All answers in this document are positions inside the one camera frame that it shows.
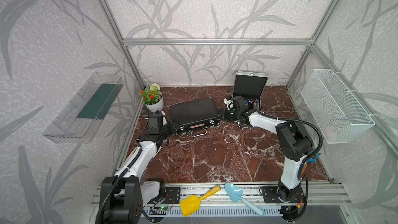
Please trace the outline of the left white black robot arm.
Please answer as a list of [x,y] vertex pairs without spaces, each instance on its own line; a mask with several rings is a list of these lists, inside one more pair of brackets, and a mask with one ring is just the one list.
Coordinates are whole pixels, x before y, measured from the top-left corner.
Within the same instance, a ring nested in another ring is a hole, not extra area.
[[152,199],[164,196],[163,180],[155,179],[143,184],[140,181],[164,141],[176,132],[175,123],[167,122],[164,112],[157,111],[147,117],[145,131],[122,168],[102,181],[95,219],[97,224],[136,224],[144,206]]

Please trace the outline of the silver aluminium poker case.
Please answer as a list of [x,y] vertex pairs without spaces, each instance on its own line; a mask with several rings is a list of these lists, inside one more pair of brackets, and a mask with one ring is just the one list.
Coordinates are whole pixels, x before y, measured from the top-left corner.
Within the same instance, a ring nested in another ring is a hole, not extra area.
[[233,97],[242,96],[247,101],[256,103],[254,108],[261,112],[261,97],[268,80],[268,74],[236,71]]

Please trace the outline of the black poker case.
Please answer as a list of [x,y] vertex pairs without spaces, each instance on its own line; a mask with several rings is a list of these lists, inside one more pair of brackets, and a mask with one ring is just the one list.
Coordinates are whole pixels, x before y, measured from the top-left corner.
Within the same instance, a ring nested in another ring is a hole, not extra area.
[[209,128],[220,126],[220,116],[211,98],[175,104],[170,107],[175,135],[206,135]]

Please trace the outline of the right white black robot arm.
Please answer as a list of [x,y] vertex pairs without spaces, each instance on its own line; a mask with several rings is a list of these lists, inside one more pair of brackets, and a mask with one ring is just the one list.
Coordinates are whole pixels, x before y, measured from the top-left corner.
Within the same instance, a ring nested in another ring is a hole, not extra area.
[[249,107],[242,96],[227,97],[223,102],[226,108],[220,111],[222,119],[261,128],[277,135],[279,147],[285,156],[277,193],[281,201],[291,201],[301,189],[304,166],[318,154],[323,145],[322,132],[305,120],[261,113]]

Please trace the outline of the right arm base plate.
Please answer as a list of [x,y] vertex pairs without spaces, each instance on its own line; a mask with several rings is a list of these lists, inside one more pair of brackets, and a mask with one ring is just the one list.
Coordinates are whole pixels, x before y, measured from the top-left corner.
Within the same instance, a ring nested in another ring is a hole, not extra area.
[[260,188],[260,194],[265,203],[303,203],[305,193],[301,188],[301,184],[293,189],[285,186],[264,186]]

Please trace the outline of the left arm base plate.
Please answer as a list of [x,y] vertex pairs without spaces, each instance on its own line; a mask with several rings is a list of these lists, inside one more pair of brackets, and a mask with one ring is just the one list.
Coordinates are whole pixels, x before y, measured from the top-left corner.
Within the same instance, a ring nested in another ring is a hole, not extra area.
[[162,204],[177,204],[180,202],[181,188],[180,187],[166,187],[165,193],[158,196],[154,203]]

